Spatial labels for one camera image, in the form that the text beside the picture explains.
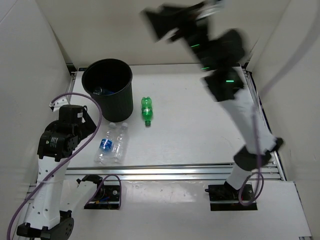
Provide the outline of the clear water bottle blue label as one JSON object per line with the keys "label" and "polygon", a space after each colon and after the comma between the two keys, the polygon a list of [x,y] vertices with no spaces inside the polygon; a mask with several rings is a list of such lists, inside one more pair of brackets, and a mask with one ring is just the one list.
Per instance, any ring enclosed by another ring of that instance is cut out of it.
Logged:
{"label": "clear water bottle blue label", "polygon": [[94,162],[99,164],[106,164],[111,158],[114,140],[116,136],[117,125],[114,122],[110,122],[107,131],[100,141],[98,150],[94,157]]}

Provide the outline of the green plastic soda bottle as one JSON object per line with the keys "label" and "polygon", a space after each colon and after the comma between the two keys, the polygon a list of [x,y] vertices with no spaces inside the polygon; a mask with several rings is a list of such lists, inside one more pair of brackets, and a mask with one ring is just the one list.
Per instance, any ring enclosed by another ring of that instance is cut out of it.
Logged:
{"label": "green plastic soda bottle", "polygon": [[141,114],[144,120],[145,126],[150,127],[153,118],[152,99],[147,96],[141,99]]}

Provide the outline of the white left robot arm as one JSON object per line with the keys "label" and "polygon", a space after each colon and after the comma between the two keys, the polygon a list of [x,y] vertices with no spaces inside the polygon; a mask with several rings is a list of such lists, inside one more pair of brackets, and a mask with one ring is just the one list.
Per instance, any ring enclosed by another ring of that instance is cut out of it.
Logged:
{"label": "white left robot arm", "polygon": [[100,177],[80,180],[78,188],[61,201],[65,173],[73,152],[97,126],[81,105],[61,105],[58,119],[44,130],[38,144],[38,177],[36,187],[29,195],[33,203],[25,222],[17,227],[16,234],[34,240],[67,240],[74,227],[76,210],[91,199],[100,200],[105,188]]}

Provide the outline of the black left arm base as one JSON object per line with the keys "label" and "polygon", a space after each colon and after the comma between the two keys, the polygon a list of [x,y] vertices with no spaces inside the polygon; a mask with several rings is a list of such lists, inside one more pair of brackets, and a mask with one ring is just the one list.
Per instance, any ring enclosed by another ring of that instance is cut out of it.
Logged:
{"label": "black left arm base", "polygon": [[84,209],[119,210],[121,196],[119,185],[103,185],[93,200],[84,206]]}

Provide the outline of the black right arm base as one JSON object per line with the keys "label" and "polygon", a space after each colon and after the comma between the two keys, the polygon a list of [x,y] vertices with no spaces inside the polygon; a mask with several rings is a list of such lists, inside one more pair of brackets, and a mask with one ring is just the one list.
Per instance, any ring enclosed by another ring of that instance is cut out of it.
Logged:
{"label": "black right arm base", "polygon": [[239,191],[230,190],[225,184],[208,185],[204,190],[209,195],[210,210],[218,211],[257,211],[257,203],[244,206],[239,202]]}

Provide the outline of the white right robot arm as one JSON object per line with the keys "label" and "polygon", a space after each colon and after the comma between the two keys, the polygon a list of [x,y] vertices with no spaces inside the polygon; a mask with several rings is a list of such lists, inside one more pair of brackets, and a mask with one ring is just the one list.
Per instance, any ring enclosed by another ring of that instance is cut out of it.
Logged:
{"label": "white right robot arm", "polygon": [[221,0],[204,0],[192,6],[163,4],[157,10],[145,8],[141,15],[148,21],[156,40],[173,31],[170,42],[183,39],[209,74],[204,78],[209,92],[227,111],[244,139],[244,146],[234,155],[234,167],[224,184],[210,193],[216,200],[238,199],[242,186],[252,171],[265,166],[272,153],[284,144],[265,126],[259,110],[249,100],[249,90],[236,64],[245,56],[244,40],[237,29],[209,38],[209,16],[223,6]]}

